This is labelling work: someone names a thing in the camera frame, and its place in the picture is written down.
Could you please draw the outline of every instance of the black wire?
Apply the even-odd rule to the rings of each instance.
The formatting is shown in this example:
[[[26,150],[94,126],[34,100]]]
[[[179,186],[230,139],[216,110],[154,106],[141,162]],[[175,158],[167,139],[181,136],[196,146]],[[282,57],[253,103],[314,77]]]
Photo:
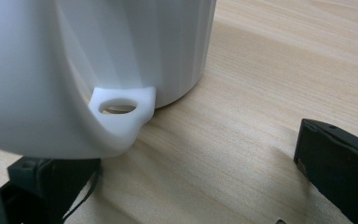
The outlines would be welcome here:
[[[97,187],[97,183],[98,183],[98,178],[100,175],[100,170],[101,170],[101,165],[98,166],[97,170],[94,173],[94,177],[91,180],[91,186],[89,187],[89,191],[87,192],[86,196],[84,196],[84,198],[80,201],[80,203],[77,204],[77,206],[75,206],[70,212],[68,212],[63,218],[62,218],[62,223],[64,223],[66,221],[66,219],[71,216],[75,210],[80,207],[80,205],[85,202],[88,197],[92,194],[92,192],[95,190],[95,187]]]

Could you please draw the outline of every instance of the white plastic container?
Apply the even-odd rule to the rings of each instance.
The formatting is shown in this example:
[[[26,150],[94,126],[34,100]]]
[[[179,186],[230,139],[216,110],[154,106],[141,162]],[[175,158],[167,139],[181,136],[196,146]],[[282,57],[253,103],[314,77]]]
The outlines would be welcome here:
[[[215,0],[0,0],[0,148],[111,157],[200,79]],[[109,107],[134,108],[104,114]]]

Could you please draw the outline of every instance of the light wood grain surface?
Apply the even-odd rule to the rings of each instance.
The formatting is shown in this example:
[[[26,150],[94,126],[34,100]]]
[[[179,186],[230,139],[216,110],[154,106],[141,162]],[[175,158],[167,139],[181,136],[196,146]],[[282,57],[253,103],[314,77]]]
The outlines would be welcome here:
[[[203,78],[68,223],[350,223],[293,163],[303,118],[358,136],[358,0],[218,0]]]

